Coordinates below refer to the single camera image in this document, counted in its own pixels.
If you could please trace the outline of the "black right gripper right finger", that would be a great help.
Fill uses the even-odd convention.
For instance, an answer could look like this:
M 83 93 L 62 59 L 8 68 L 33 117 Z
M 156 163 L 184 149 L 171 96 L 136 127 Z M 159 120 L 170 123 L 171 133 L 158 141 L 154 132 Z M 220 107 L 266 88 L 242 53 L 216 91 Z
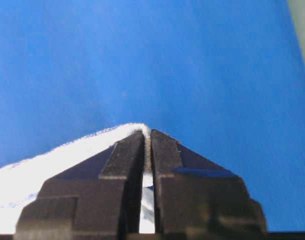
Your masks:
M 175 240 L 263 240 L 265 216 L 243 180 L 168 135 L 151 132 L 155 229 Z

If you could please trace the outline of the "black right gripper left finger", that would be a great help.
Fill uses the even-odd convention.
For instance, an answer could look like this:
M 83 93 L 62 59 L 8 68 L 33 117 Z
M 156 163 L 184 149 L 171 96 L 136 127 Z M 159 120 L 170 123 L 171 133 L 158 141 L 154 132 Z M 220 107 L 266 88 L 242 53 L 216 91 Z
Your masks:
M 46 180 L 21 212 L 16 240 L 123 240 L 140 224 L 141 131 Z

